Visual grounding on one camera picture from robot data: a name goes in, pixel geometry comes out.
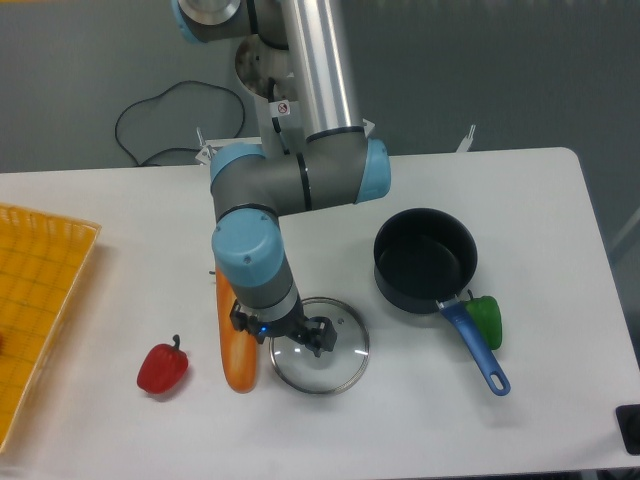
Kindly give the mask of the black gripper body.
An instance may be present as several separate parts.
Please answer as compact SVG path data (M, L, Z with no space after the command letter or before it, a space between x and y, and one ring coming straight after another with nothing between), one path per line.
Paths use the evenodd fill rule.
M239 326L242 331L253 336L259 344L262 344L266 338L280 337L304 344L309 339L306 321L307 317L301 305L295 305L284 317L269 322L261 320L259 316L253 315L242 307L239 308Z

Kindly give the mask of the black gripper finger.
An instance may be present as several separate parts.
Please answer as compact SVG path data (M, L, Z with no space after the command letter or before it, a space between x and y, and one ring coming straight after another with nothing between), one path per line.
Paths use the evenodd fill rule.
M235 331L243 332L248 328L249 316L243 311L242 305L238 300L234 301L229 314L230 321Z
M327 317L307 318L302 335L304 346L320 357L324 352L332 352L336 343L336 330Z

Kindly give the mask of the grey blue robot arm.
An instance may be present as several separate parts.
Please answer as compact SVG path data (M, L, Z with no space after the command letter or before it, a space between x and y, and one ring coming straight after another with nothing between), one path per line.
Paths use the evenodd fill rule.
M279 152L236 143L215 153L210 192L216 274L235 293L230 320L257 341L286 337L315 355L333 350L330 319L308 317L284 249L281 217L385 196L391 166L366 135L337 1L176 1L183 35L196 43L255 38L276 53L269 89L291 85L301 133Z

